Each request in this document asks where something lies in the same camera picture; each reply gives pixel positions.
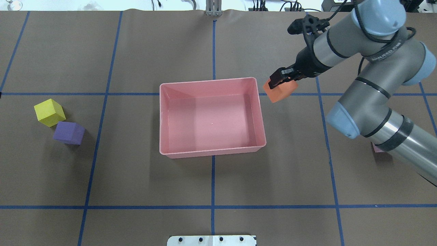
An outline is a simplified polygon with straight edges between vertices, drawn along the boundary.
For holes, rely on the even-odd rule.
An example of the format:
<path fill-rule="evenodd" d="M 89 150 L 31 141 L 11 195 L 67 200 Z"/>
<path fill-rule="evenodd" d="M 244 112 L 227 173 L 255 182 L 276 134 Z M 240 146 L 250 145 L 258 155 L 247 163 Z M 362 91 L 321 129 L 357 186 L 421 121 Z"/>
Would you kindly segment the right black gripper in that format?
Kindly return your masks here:
<path fill-rule="evenodd" d="M 307 46 L 297 54 L 295 64 L 292 65 L 292 68 L 278 68 L 270 75 L 268 87 L 270 90 L 273 90 L 282 83 L 292 80 L 298 81 L 303 78 L 315 78 L 330 68 L 330 66 L 322 64 L 317 59 L 313 48 Z"/>

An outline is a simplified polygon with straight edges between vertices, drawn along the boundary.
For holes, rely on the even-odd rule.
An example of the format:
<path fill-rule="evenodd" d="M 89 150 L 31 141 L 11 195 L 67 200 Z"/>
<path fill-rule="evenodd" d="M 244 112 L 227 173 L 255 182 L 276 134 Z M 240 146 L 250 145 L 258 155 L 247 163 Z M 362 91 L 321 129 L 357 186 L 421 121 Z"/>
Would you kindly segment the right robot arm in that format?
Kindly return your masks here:
<path fill-rule="evenodd" d="M 302 34 L 306 47 L 294 64 L 278 68 L 263 88 L 272 102 L 288 97 L 297 81 L 315 78 L 355 54 L 367 66 L 326 116 L 326 121 L 350 139 L 369 138 L 380 150 L 409 163 L 436 185 L 436 137 L 387 105 L 400 86 L 418 84 L 436 67 L 436 58 L 415 29 L 405 26 L 406 12 L 398 0 L 352 1 L 341 21 L 312 15 L 294 20 L 287 31 Z"/>

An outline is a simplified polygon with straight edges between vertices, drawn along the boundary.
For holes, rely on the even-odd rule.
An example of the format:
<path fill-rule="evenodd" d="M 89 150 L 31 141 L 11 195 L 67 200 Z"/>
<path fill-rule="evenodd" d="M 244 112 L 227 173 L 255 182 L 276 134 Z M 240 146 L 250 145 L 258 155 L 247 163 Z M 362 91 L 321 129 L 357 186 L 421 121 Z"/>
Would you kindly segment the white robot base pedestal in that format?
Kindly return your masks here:
<path fill-rule="evenodd" d="M 171 236 L 167 246 L 257 246 L 254 235 L 180 235 Z"/>

